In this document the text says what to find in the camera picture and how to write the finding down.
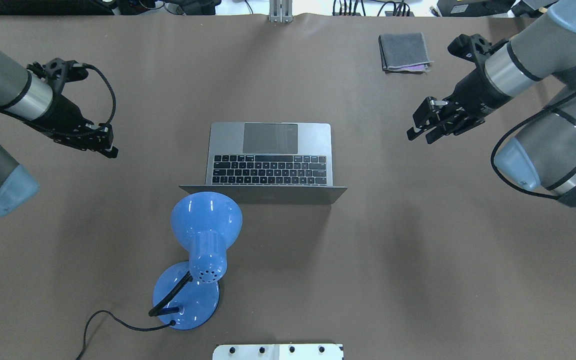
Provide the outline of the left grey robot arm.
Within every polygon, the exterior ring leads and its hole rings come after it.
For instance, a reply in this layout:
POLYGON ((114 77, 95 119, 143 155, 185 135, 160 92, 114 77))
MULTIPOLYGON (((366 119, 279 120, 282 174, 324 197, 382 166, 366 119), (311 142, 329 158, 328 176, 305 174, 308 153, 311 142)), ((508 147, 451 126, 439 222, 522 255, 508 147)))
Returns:
MULTIPOLYGON (((112 121, 117 101, 114 89, 96 66, 76 60, 52 59, 23 66, 0 50, 0 116, 13 126, 12 135, 27 126, 58 145, 116 158, 112 121), (105 121, 87 119, 64 94, 66 84, 80 82, 96 72, 107 87, 111 106, 105 121)), ((0 217, 18 209, 39 191, 30 171, 0 142, 0 217)))

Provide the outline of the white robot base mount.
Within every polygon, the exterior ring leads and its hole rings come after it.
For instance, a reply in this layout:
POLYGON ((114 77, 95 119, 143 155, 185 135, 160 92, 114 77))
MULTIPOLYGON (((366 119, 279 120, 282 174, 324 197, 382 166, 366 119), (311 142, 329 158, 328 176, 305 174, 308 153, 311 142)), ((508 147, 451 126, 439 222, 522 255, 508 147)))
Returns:
POLYGON ((222 344, 215 347, 213 360, 343 360, 342 344, 326 342, 222 344))

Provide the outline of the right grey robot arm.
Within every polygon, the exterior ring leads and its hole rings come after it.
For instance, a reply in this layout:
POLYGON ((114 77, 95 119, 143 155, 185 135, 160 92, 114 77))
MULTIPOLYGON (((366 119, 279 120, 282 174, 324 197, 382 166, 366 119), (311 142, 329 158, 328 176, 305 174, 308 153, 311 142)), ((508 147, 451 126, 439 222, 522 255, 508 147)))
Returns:
POLYGON ((491 43, 461 34, 448 52, 474 64, 445 98, 428 96, 407 130, 432 144, 482 125, 494 111, 546 78, 562 89, 537 113, 508 130, 494 145, 490 164, 523 194, 576 210, 576 0, 553 3, 518 34, 491 43))

